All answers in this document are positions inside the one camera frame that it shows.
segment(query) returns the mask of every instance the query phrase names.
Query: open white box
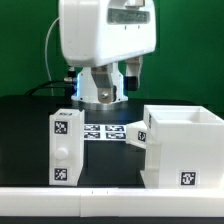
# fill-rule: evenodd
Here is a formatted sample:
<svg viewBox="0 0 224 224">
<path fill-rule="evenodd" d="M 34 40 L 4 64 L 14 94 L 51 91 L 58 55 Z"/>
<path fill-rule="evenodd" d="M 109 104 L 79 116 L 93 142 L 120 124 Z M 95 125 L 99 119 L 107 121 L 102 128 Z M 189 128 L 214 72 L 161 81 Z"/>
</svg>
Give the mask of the open white box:
<svg viewBox="0 0 224 224">
<path fill-rule="evenodd" d="M 224 121 L 198 106 L 145 106 L 147 188 L 222 187 Z"/>
</svg>

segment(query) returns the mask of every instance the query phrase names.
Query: green wall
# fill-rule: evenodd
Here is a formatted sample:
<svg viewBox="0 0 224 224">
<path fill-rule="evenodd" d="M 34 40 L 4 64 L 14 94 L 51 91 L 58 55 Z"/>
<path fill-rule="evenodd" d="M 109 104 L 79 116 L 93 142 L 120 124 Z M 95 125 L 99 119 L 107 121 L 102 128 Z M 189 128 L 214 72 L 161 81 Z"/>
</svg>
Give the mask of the green wall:
<svg viewBox="0 0 224 224">
<path fill-rule="evenodd" d="M 57 4 L 57 0 L 0 1 L 0 96 L 23 94 L 47 81 L 44 42 L 58 16 Z M 224 1 L 155 0 L 155 4 L 157 49 L 144 57 L 141 88 L 129 97 L 188 100 L 224 112 Z M 54 79 L 65 76 L 58 27 L 50 39 L 49 64 Z"/>
</svg>

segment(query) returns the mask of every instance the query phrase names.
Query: white block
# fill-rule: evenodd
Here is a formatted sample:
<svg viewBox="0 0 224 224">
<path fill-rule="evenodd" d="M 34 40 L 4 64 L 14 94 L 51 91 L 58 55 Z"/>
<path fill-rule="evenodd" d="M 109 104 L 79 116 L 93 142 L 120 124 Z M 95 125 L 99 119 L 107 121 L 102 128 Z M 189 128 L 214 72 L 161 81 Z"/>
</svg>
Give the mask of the white block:
<svg viewBox="0 0 224 224">
<path fill-rule="evenodd" d="M 147 127 L 143 121 L 126 125 L 126 143 L 146 149 Z"/>
<path fill-rule="evenodd" d="M 203 107 L 145 106 L 148 188 L 219 188 L 224 121 Z"/>
<path fill-rule="evenodd" d="M 51 115 L 49 184 L 76 186 L 83 151 L 84 111 L 60 109 Z"/>
</svg>

